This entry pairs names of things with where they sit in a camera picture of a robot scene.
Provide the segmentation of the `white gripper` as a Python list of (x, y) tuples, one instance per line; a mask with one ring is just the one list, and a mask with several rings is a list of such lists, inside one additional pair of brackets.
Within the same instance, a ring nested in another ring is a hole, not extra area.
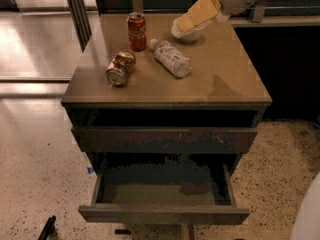
[(225, 16), (237, 15), (257, 0), (197, 0), (188, 11), (176, 18), (171, 27), (172, 35), (177, 39), (196, 36), (212, 24), (219, 10)]

